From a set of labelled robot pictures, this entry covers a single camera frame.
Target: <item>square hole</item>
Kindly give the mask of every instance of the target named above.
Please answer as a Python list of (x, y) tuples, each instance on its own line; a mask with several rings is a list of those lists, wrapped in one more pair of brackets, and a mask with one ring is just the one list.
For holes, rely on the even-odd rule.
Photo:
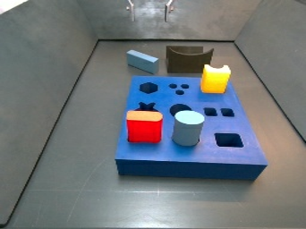
[(215, 142), (219, 147), (243, 147), (243, 141), (238, 133), (215, 133)]
[(230, 108), (220, 109), (222, 115), (226, 117), (234, 117), (234, 111)]
[(206, 114), (206, 116), (216, 116), (216, 110), (215, 110), (215, 108), (206, 107), (204, 108), (204, 114)]

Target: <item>gray floor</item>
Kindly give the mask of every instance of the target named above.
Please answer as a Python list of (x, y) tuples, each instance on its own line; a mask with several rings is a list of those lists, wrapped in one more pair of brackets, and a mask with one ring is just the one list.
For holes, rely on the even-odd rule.
[[(158, 75), (167, 75), (166, 45), (214, 47), (211, 65), (231, 67), (268, 160), (254, 182), (117, 175), (113, 156), (131, 75), (150, 75), (127, 66), (125, 52), (159, 57)], [(100, 42), (8, 228), (306, 227), (305, 177), (305, 143), (234, 43)]]

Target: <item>blue shape sorter board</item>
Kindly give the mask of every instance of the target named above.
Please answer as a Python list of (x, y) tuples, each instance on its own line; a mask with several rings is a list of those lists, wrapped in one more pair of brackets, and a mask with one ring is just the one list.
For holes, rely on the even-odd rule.
[[(121, 175), (254, 180), (267, 166), (231, 82), (224, 94), (206, 94), (200, 78), (133, 76), (123, 115), (116, 164)], [(163, 114), (163, 138), (158, 144), (127, 141), (125, 113), (155, 103)], [(172, 114), (194, 110), (204, 115), (198, 145), (183, 147), (171, 136)]]

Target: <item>wooden block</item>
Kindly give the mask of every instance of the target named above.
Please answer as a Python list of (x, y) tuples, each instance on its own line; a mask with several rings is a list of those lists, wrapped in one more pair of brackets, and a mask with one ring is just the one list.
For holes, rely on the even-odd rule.
[(163, 115), (152, 111), (128, 111), (128, 142), (158, 143), (162, 140)]
[(159, 59), (135, 50), (127, 52), (128, 65), (155, 74), (159, 71)]
[(224, 93), (230, 76), (231, 69), (227, 65), (223, 65), (222, 68), (212, 68), (206, 64), (200, 81), (202, 92)]

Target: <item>red block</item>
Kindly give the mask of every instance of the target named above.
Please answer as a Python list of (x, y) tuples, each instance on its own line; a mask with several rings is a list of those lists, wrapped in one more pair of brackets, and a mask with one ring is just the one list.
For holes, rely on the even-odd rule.
[(152, 111), (128, 111), (128, 142), (158, 143), (162, 140), (163, 115)]

